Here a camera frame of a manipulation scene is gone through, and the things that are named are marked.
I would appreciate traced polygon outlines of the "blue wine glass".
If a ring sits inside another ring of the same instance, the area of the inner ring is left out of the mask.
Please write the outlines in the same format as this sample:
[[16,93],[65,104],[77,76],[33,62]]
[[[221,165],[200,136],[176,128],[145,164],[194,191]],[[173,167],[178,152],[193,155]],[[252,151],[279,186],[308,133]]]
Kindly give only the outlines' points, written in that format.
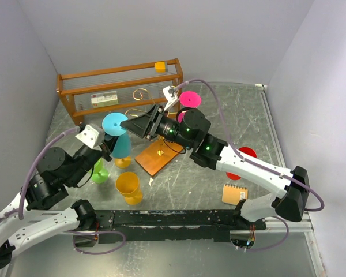
[[112,150],[112,157],[123,159],[131,154],[131,139],[121,123],[127,121],[127,116],[122,113],[110,113],[103,118],[102,128],[109,136],[116,137],[117,141]]

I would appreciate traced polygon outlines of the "pink wine glass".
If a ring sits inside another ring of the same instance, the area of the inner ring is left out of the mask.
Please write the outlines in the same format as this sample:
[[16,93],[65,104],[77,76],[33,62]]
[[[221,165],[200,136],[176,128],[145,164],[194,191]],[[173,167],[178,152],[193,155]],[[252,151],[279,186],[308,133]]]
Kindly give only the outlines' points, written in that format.
[[183,108],[177,112],[176,120],[178,123],[181,123],[187,110],[191,108],[198,108],[200,106],[201,97],[196,92],[186,91],[180,95],[179,101]]

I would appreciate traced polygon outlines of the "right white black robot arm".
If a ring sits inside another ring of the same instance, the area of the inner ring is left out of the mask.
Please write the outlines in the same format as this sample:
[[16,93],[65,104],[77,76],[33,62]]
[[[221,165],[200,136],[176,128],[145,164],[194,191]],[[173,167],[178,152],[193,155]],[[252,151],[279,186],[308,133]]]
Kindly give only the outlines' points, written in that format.
[[140,138],[162,136],[191,152],[195,164],[212,170],[238,175],[264,189],[269,194],[257,199],[241,200],[238,216],[248,222],[279,216],[290,222],[302,220],[309,196],[307,171],[274,166],[231,148],[228,142],[209,134],[211,123],[196,108],[189,109],[181,122],[166,116],[155,105],[139,117],[121,122],[121,127]]

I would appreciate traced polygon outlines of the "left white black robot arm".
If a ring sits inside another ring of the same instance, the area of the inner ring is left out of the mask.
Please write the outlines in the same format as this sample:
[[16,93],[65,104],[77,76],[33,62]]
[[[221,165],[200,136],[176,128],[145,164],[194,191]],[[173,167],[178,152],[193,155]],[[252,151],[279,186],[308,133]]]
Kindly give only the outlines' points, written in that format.
[[26,182],[20,193],[0,212],[0,270],[20,253],[63,232],[83,233],[96,226],[96,213],[88,200],[77,200],[69,208],[37,223],[42,215],[77,188],[96,163],[110,161],[117,138],[107,136],[101,149],[83,145],[73,156],[59,147],[47,148],[40,158],[37,174]]

